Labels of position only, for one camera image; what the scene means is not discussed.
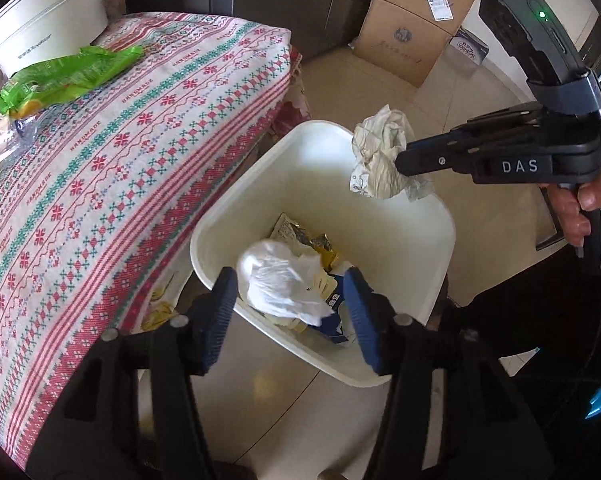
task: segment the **white wall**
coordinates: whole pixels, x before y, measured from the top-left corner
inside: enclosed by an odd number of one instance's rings
[[[556,13],[556,16],[561,20],[563,27],[569,34],[572,41],[580,46],[584,39],[589,34],[591,28],[596,21],[598,16],[596,9],[590,0],[545,0],[551,9]],[[476,34],[481,40],[483,40],[489,46],[489,53],[487,54],[486,66],[490,68],[502,78],[506,78],[511,81],[504,80],[503,82],[511,87],[513,82],[518,89],[520,89],[527,97],[532,97],[529,87],[525,83],[526,77],[523,70],[513,57],[509,57],[503,47],[498,43],[497,39],[487,28],[487,25],[482,22],[479,18],[479,3],[480,0],[475,0],[468,15],[463,21],[463,27],[470,32]]]

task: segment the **white trash bin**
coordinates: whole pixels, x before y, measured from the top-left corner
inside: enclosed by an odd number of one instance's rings
[[[236,267],[252,243],[267,238],[287,213],[310,232],[325,233],[397,312],[426,323],[455,241],[450,212],[436,195],[410,203],[401,193],[376,200],[349,190],[352,134],[334,123],[308,121],[257,161],[200,219],[192,264],[212,288],[223,266]],[[376,386],[358,343],[342,348],[310,328],[302,333],[267,320],[240,298],[234,309],[265,335],[316,368],[352,386]]]

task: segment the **green food package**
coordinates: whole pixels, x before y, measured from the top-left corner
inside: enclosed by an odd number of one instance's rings
[[[16,72],[0,91],[0,113],[21,119],[99,87],[142,56],[142,47],[112,52],[85,46],[75,56],[41,61]]]

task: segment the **red and white tablecloth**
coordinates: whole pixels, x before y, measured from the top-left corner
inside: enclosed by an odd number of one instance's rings
[[[0,445],[21,467],[88,348],[109,326],[138,327],[275,118],[283,133],[306,118],[283,105],[298,61],[287,30],[150,13],[97,43],[145,56],[47,110],[36,145],[0,174]],[[191,266],[178,272],[182,286]]]

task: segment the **crumpled white plastic bag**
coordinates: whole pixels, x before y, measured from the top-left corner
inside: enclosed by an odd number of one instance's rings
[[[352,138],[356,166],[349,189],[381,199],[391,198],[405,189],[410,201],[431,193],[434,186],[426,176],[404,176],[394,165],[407,142],[415,139],[405,114],[400,110],[390,110],[389,105],[357,124]]]
[[[324,317],[333,314],[313,288],[321,270],[318,253],[295,256],[282,242],[261,240],[238,259],[238,290],[260,312],[320,326]]]

